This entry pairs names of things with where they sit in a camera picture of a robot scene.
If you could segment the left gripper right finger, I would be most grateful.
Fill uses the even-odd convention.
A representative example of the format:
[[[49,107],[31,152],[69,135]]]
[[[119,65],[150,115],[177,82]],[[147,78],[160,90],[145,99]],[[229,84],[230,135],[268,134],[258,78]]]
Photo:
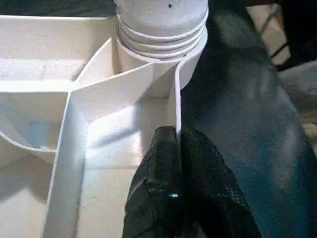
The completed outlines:
[[[260,238],[237,179],[212,141],[197,129],[181,132],[184,189],[190,216],[208,238]]]

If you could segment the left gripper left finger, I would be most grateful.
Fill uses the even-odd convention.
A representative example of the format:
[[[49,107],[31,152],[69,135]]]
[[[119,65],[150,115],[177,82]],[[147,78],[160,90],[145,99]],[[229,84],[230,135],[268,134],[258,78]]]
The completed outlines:
[[[157,128],[124,207],[124,238],[177,238],[185,215],[182,166],[173,126]]]

